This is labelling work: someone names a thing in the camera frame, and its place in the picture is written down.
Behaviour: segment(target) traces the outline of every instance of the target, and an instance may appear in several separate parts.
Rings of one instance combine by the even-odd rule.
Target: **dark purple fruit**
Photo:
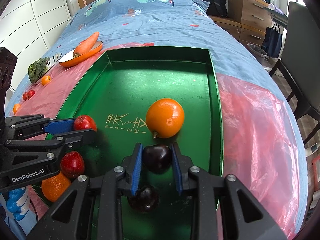
[[[128,197],[130,207],[140,212],[150,212],[159,203],[159,194],[152,186],[143,186],[138,189],[136,195]]]
[[[142,161],[149,171],[161,174],[171,164],[172,152],[165,144],[149,145],[143,149]]]

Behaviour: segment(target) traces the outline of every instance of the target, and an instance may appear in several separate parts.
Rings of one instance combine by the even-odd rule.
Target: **blue gripper pad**
[[[44,131],[52,135],[73,131],[75,119],[52,120],[44,127]]]
[[[173,169],[174,181],[176,184],[176,189],[177,189],[179,195],[181,195],[181,193],[182,193],[182,176],[181,176],[179,161],[178,161],[177,154],[176,154],[174,147],[171,145],[170,148],[171,148],[172,157],[173,157],[172,158],[172,169]]]
[[[141,166],[142,166],[142,150],[143,146],[140,144],[136,163],[134,165],[134,169],[132,172],[132,181],[131,181],[131,194],[134,196],[136,194],[136,191],[138,190],[139,186],[139,180],[140,180],[140,172],[141,172]]]

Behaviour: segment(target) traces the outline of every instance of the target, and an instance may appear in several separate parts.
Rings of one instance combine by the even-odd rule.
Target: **bed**
[[[25,76],[5,115],[55,117],[67,96],[105,49],[187,46],[210,50],[222,106],[224,175],[236,174],[273,216],[289,239],[299,231],[308,179],[302,138],[278,86],[250,52],[207,15],[200,0],[78,0],[76,12],[44,57],[62,55],[95,31],[103,50],[72,68],[53,67],[47,86]],[[36,94],[23,102],[25,91]]]

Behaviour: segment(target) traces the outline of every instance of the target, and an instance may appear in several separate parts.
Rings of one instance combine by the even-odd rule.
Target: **pink plastic bag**
[[[152,45],[128,43],[109,49]],[[17,115],[55,117],[71,90],[102,53],[75,67],[56,65],[48,85],[31,86],[36,94],[30,100],[21,100]],[[223,74],[217,74],[217,78],[224,129],[224,176],[235,174],[292,239],[299,204],[299,166],[284,102],[254,84]],[[44,139],[44,135],[32,139]],[[38,201],[43,214],[45,207],[41,203]]]
[[[223,74],[217,78],[224,129],[223,176],[235,174],[292,239],[299,166],[284,102],[252,83]]]

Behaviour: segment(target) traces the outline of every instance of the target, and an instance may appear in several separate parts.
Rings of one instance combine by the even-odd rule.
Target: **orange bowl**
[[[68,52],[66,55],[61,57],[59,60],[59,63],[63,67],[73,67],[85,61],[86,59],[93,56],[94,54],[98,53],[100,50],[102,50],[102,41],[97,41],[96,44],[93,46],[93,48],[89,52],[74,58],[73,57],[74,49],[73,49],[72,51]]]

